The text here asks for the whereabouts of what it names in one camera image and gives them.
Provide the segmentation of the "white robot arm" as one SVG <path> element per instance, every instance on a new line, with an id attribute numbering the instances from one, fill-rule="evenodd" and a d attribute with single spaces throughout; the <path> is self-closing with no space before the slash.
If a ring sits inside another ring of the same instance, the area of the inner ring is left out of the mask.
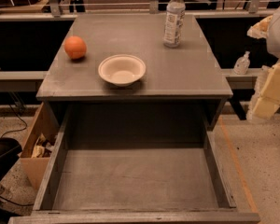
<path id="1" fill-rule="evenodd" d="M 256 39 L 265 38 L 269 54 L 278 59 L 271 68 L 263 67 L 255 83 L 247 117 L 252 122 L 269 120 L 280 107 L 280 7 L 247 31 Z"/>

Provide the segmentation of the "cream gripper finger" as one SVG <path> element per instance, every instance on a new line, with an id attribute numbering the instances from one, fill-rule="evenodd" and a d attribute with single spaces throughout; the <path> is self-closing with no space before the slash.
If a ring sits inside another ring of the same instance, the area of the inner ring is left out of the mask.
<path id="1" fill-rule="evenodd" d="M 261 21 L 257 22 L 256 24 L 254 24 L 253 26 L 251 26 L 248 29 L 246 34 L 248 36 L 250 36 L 252 38 L 256 38 L 256 39 L 267 38 L 269 24 L 270 24 L 270 21 L 272 20 L 272 18 L 273 18 L 273 16 L 270 15 L 270 16 L 262 19 Z"/>
<path id="2" fill-rule="evenodd" d="M 261 67 L 254 91 L 249 102 L 247 119 L 271 119 L 280 108 L 280 60 L 272 67 Z"/>

